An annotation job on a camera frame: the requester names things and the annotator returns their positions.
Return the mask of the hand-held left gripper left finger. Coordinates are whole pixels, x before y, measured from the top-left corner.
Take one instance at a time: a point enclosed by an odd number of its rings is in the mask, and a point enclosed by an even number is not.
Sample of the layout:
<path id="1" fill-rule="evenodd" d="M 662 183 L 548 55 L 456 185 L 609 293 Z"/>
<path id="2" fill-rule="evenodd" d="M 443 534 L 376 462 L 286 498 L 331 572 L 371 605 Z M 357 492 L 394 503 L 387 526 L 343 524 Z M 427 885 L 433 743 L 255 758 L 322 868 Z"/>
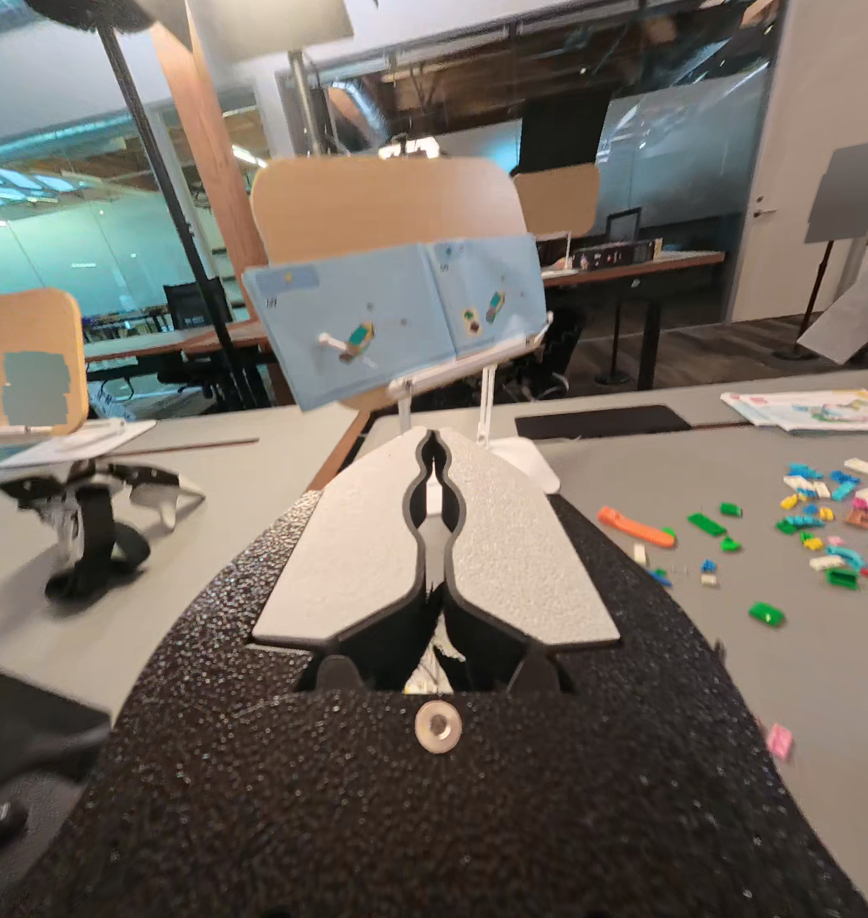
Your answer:
<path id="1" fill-rule="evenodd" d="M 420 596 L 431 436 L 414 427 L 325 487 L 253 627 L 257 645 L 329 651 Z"/>

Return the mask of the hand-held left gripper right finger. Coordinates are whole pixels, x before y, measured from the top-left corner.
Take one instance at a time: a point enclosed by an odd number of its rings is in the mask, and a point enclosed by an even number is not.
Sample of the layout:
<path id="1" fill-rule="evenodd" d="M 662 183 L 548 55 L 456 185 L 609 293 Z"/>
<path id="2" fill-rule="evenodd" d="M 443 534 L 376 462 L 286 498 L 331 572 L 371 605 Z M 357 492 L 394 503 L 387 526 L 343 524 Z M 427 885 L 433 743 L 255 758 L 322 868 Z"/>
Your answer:
<path id="1" fill-rule="evenodd" d="M 551 651 L 617 643 L 618 627 L 543 488 L 456 430 L 437 431 L 437 441 L 451 598 Z"/>

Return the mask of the blue instruction booklet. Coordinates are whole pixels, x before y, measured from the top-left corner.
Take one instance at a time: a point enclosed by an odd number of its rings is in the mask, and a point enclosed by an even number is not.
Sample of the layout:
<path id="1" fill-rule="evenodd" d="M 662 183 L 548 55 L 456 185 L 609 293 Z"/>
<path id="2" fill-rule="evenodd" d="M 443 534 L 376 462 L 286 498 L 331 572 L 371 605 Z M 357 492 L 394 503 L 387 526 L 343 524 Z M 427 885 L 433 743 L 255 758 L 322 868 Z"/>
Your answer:
<path id="1" fill-rule="evenodd" d="M 531 352 L 552 320 L 528 233 L 269 265 L 243 282 L 303 410 L 438 388 Z"/>

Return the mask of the grey desk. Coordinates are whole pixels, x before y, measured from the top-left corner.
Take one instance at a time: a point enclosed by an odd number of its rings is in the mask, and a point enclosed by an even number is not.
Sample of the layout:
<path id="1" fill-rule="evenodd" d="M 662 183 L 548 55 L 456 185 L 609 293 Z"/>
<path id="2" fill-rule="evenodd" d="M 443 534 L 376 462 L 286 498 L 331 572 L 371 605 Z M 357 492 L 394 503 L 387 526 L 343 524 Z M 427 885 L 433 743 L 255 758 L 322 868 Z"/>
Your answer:
<path id="1" fill-rule="evenodd" d="M 306 490 L 330 479 L 367 420 L 332 404 L 158 423 L 118 460 L 172 470 L 206 499 L 183 503 L 169 533 L 155 511 L 131 505 L 127 492 L 117 495 L 117 518 L 145 534 L 152 555 L 137 579 L 85 609 L 48 602 L 56 534 L 0 492 L 0 672 L 118 715 L 178 617 Z M 5 469 L 0 482 L 67 470 Z"/>
<path id="2" fill-rule="evenodd" d="M 314 833 L 311 867 L 247 914 L 293 916 L 868 916 L 868 601 L 792 576 L 790 540 L 754 524 L 778 453 L 814 461 L 817 438 L 696 428 L 542 443 L 554 499 L 622 630 L 615 648 L 564 654 L 575 694 L 462 699 L 469 733 L 449 762 L 409 752 L 395 712 L 356 775 L 367 787 Z M 746 551 L 695 618 L 575 508 L 679 513 L 746 508 Z M 770 628 L 749 614 L 784 612 Z M 786 762 L 773 723 L 793 733 Z"/>

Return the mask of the orange brick separator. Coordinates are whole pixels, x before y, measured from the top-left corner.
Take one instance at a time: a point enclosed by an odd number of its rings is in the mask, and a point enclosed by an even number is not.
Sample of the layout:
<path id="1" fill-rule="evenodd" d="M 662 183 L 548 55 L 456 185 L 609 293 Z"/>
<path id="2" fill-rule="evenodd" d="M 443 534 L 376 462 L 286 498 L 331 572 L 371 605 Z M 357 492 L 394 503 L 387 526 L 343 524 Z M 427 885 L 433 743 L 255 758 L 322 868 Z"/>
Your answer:
<path id="1" fill-rule="evenodd" d="M 616 511 L 609 506 L 600 508 L 597 518 L 603 525 L 626 534 L 636 541 L 663 549 L 672 549 L 675 546 L 670 537 L 663 533 L 662 530 L 628 518 L 620 511 Z"/>

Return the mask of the white instruction booklet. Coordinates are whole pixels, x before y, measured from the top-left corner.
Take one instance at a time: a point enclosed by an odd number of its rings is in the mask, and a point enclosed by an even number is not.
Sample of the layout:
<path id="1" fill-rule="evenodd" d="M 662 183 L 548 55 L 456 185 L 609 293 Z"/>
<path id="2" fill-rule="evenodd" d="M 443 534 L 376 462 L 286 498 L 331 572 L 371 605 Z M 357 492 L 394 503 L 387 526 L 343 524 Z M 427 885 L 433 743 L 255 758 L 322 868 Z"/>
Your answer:
<path id="1" fill-rule="evenodd" d="M 724 392 L 720 401 L 736 412 L 742 419 L 757 428 L 777 428 L 780 430 L 795 430 L 798 424 L 787 419 L 787 410 L 784 409 L 783 393 L 768 394 L 741 394 L 738 392 Z"/>
<path id="2" fill-rule="evenodd" d="M 787 419 L 798 424 L 795 430 L 786 432 L 868 432 L 868 389 L 783 394 L 782 407 L 787 410 Z"/>

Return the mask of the pile of colourful bricks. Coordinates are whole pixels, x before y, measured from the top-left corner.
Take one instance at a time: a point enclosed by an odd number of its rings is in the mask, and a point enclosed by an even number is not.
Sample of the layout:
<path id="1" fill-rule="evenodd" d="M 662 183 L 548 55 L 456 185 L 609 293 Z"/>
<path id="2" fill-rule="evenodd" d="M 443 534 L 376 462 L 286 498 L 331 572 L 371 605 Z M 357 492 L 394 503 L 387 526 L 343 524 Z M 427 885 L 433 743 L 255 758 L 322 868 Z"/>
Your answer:
<path id="1" fill-rule="evenodd" d="M 794 541 L 820 583 L 868 592 L 868 463 L 853 458 L 826 473 L 792 463 L 783 483 L 774 529 Z"/>

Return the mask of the black printed box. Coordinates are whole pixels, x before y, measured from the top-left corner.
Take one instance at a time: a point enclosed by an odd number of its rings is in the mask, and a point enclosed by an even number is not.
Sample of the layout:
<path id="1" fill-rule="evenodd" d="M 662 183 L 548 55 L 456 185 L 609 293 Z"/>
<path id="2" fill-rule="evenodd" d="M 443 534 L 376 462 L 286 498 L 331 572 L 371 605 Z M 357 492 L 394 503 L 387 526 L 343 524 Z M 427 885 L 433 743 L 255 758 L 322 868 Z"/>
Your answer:
<path id="1" fill-rule="evenodd" d="M 574 250 L 571 268 L 588 272 L 645 264 L 655 260 L 661 251 L 661 239 L 607 242 Z"/>

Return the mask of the wooden background table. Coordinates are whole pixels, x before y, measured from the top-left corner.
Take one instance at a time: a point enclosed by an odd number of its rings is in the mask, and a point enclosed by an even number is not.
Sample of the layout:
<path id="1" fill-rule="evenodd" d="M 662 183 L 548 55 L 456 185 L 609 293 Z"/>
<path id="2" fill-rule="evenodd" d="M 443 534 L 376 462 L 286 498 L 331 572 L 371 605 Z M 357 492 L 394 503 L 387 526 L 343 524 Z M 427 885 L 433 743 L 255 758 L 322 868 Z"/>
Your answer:
<path id="1" fill-rule="evenodd" d="M 646 262 L 546 272 L 543 285 L 547 304 L 554 309 L 554 320 L 541 346 L 538 367 L 542 379 L 566 376 L 589 315 L 609 307 L 612 342 L 599 385 L 634 382 L 638 391 L 653 389 L 666 300 L 702 289 L 724 260 L 722 251 L 665 251 Z M 619 365 L 625 308 L 631 305 L 643 311 L 634 375 Z"/>

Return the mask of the black light stand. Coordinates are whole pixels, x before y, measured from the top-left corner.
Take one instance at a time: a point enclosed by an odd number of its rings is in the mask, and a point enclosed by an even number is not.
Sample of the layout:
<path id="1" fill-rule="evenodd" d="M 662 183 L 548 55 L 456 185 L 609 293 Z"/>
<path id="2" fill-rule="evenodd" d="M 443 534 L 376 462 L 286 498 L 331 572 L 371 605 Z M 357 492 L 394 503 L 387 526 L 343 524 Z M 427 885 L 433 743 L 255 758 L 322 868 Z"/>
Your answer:
<path id="1" fill-rule="evenodd" d="M 119 42 L 120 34 L 141 33 L 155 25 L 162 25 L 173 37 L 191 49 L 188 13 L 180 9 L 179 2 L 27 1 L 27 6 L 38 16 L 63 27 L 95 32 L 98 35 L 193 273 L 193 288 L 211 319 L 211 328 L 217 337 L 218 365 L 230 381 L 232 402 L 243 409 L 268 407 L 269 399 L 264 386 L 251 384 L 258 373 L 256 367 L 243 361 L 232 342 L 228 331 L 230 313 L 227 304 L 217 296 L 216 288 L 204 267 L 193 232 Z"/>

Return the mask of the wooden pillar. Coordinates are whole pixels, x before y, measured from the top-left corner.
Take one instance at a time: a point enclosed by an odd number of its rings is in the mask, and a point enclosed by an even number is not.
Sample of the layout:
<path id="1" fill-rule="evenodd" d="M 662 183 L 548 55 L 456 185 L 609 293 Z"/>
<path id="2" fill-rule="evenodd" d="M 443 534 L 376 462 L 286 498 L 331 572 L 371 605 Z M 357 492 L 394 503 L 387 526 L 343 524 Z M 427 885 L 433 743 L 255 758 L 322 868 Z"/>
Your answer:
<path id="1" fill-rule="evenodd" d="M 236 280 L 241 282 L 246 269 L 267 264 L 267 255 L 202 43 L 194 25 L 190 47 L 160 22 L 152 26 L 151 35 Z"/>

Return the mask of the black flag stand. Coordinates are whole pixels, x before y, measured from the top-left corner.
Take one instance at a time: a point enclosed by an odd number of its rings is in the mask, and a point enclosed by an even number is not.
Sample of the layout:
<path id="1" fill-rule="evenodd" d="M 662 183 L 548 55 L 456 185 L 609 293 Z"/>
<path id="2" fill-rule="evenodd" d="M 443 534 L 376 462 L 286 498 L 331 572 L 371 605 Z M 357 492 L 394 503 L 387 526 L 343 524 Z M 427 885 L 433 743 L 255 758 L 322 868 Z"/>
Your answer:
<path id="1" fill-rule="evenodd" d="M 798 362 L 798 361 L 814 361 L 818 359 L 818 355 L 812 350 L 808 350 L 806 347 L 800 344 L 799 339 L 807 331 L 812 318 L 814 317 L 815 306 L 817 303 L 818 295 L 820 288 L 822 286 L 824 277 L 828 270 L 830 257 L 835 245 L 835 240 L 828 240 L 823 252 L 822 259 L 818 266 L 818 271 L 816 274 L 815 281 L 810 291 L 810 296 L 807 301 L 807 307 L 801 318 L 795 340 L 787 345 L 781 346 L 780 348 L 772 351 L 772 357 L 778 361 L 787 361 L 787 362 Z"/>

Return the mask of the grey flag panel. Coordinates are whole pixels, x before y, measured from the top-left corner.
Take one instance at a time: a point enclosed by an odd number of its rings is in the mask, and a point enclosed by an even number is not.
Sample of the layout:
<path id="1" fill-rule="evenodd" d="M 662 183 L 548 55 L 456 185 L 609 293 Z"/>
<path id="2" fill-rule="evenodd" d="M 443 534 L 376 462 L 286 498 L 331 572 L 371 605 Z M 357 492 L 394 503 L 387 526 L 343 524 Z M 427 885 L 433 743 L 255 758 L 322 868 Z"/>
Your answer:
<path id="1" fill-rule="evenodd" d="M 796 343 L 836 364 L 868 344 L 868 271 L 825 310 Z"/>
<path id="2" fill-rule="evenodd" d="M 805 244 L 850 240 L 868 230 L 868 143 L 831 155 L 807 222 Z"/>

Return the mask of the metal pole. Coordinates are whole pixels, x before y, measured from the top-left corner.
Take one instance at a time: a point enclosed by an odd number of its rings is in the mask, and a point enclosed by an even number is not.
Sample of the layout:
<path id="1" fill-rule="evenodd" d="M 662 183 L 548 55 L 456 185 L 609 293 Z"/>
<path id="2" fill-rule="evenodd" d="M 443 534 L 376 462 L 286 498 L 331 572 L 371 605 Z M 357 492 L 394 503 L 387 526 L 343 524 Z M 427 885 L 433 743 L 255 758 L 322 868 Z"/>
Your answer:
<path id="1" fill-rule="evenodd" d="M 287 57 L 310 155 L 314 157 L 323 156 L 326 154 L 326 144 L 315 117 L 311 85 L 306 75 L 303 52 L 301 50 L 291 50 L 287 52 Z"/>

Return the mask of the pale door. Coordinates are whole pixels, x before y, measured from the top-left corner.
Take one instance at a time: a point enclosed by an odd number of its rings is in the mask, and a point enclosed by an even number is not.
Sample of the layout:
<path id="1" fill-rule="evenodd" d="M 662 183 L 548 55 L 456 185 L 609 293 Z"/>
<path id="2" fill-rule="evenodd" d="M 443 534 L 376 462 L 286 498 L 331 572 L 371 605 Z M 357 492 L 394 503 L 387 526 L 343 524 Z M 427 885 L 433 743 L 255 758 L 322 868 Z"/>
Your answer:
<path id="1" fill-rule="evenodd" d="M 868 1 L 784 2 L 728 321 L 805 311 L 819 183 L 836 150 L 867 142 Z"/>

